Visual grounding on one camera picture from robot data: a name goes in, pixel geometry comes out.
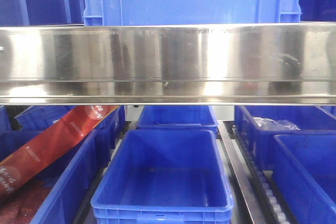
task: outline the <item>crate handle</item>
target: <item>crate handle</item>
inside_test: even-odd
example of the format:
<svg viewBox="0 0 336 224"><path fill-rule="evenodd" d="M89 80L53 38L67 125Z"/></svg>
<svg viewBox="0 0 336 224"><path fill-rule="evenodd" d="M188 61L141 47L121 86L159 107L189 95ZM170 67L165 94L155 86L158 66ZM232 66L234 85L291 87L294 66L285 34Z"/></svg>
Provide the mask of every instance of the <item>crate handle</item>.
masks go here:
<svg viewBox="0 0 336 224"><path fill-rule="evenodd" d="M157 126L170 126L170 125L173 125L174 127L187 127L187 126L202 126L201 123L159 123L157 121L152 121L152 123L154 125L157 125Z"/></svg>
<svg viewBox="0 0 336 224"><path fill-rule="evenodd" d="M184 224L183 216L179 214L166 214L157 212L155 214L138 214L137 224Z"/></svg>

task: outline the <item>stainless steel beam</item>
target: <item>stainless steel beam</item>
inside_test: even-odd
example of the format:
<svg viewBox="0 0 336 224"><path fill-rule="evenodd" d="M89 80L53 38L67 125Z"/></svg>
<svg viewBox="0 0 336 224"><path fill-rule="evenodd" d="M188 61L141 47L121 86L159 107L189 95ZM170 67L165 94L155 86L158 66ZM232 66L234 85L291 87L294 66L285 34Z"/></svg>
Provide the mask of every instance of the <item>stainless steel beam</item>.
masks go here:
<svg viewBox="0 0 336 224"><path fill-rule="evenodd" d="M336 104L336 24L0 28L0 103Z"/></svg>

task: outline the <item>scratch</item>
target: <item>scratch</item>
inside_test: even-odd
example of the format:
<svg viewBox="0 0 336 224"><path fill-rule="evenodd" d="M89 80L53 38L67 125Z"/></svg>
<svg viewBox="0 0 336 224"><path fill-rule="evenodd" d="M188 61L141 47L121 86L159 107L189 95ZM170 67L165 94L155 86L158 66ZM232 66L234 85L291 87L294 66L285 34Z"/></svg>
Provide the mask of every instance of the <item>scratch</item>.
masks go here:
<svg viewBox="0 0 336 224"><path fill-rule="evenodd" d="M83 65L83 64L86 64L86 63L90 63L90 62L91 62L91 60L82 61L82 62L80 62L80 63L78 63L78 64L76 64L76 65L72 65L72 68L75 68L75 67L77 67L77 66L79 66L79 65Z"/></svg>

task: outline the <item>reflective metal surface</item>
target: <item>reflective metal surface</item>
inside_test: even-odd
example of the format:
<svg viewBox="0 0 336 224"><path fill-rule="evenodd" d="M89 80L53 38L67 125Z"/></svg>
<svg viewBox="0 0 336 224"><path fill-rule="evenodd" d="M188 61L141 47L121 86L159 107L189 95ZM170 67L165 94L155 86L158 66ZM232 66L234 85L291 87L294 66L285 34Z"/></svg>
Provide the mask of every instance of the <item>reflective metal surface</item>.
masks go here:
<svg viewBox="0 0 336 224"><path fill-rule="evenodd" d="M0 103L336 104L336 24L0 28Z"/></svg>

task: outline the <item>metal bar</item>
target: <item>metal bar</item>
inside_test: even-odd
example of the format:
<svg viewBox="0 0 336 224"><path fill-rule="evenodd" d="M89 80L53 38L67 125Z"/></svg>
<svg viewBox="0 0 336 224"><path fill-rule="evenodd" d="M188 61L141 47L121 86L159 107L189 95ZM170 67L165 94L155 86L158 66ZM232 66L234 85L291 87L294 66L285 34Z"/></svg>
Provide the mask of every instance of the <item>metal bar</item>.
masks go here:
<svg viewBox="0 0 336 224"><path fill-rule="evenodd" d="M336 104L336 23L0 28L0 103Z"/></svg>
<svg viewBox="0 0 336 224"><path fill-rule="evenodd" d="M265 216L256 198L254 190L251 187L251 184L248 180L244 167L237 155L232 140L230 139L223 122L219 122L218 129L222 136L223 149L225 150L225 154L230 160L233 174L237 179L241 194L243 195L246 208L248 210L252 223L267 224L268 222L265 219Z"/></svg>

